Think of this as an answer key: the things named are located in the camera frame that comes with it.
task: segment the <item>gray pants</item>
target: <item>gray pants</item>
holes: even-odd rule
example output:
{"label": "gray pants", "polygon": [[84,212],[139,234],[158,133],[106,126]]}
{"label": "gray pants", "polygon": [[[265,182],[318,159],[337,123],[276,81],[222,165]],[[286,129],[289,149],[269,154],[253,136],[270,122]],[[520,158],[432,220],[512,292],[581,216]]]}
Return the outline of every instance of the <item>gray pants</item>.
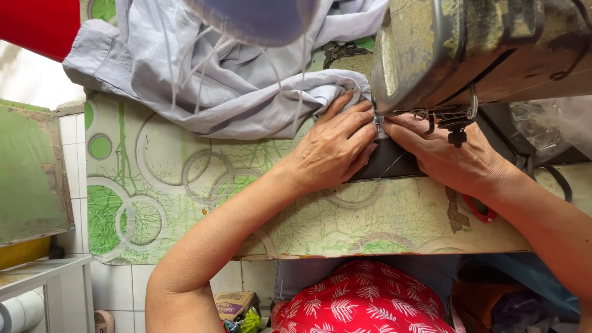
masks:
{"label": "gray pants", "polygon": [[456,268],[460,260],[456,254],[433,255],[373,255],[365,257],[309,258],[278,260],[275,270],[275,301],[291,300],[302,289],[308,288],[347,262],[373,260],[393,266],[430,287],[448,310],[452,283],[457,280]]}

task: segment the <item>slipper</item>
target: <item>slipper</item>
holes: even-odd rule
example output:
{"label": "slipper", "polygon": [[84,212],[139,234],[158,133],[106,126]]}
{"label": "slipper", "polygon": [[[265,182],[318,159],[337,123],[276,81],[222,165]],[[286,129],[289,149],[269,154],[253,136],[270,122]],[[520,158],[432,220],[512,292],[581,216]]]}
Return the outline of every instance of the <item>slipper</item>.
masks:
{"label": "slipper", "polygon": [[95,333],[115,333],[115,321],[109,312],[95,311]]}

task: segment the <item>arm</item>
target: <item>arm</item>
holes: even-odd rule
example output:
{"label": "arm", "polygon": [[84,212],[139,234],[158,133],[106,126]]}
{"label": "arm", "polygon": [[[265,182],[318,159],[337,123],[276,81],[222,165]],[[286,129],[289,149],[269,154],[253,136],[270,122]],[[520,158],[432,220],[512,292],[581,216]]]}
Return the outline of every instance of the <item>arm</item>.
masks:
{"label": "arm", "polygon": [[541,187],[501,157],[477,124],[467,143],[454,148],[448,131],[424,135],[427,121],[405,114],[389,118],[385,130],[415,154],[420,169],[448,187],[473,196],[502,215],[529,241],[557,279],[580,299],[584,327],[592,317],[592,217]]}
{"label": "arm", "polygon": [[352,95],[336,99],[293,152],[201,219],[165,254],[146,288],[147,332],[223,332],[210,279],[273,215],[305,193],[348,180],[376,148],[369,102],[335,116]]}

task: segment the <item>red floral shirt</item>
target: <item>red floral shirt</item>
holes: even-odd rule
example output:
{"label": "red floral shirt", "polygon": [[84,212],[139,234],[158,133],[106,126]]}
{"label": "red floral shirt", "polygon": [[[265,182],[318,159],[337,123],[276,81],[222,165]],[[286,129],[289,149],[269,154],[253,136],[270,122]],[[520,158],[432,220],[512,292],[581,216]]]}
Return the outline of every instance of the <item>red floral shirt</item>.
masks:
{"label": "red floral shirt", "polygon": [[354,261],[274,307],[282,333],[454,333],[438,296],[376,261]]}

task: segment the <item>cardboard box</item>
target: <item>cardboard box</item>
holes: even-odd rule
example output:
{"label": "cardboard box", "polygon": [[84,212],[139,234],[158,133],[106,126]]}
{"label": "cardboard box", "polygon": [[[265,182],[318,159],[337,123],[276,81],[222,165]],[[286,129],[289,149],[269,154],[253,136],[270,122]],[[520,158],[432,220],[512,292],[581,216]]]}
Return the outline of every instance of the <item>cardboard box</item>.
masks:
{"label": "cardboard box", "polygon": [[246,314],[251,306],[255,306],[257,297],[255,293],[220,293],[216,294],[214,301],[220,319],[234,321],[239,315]]}

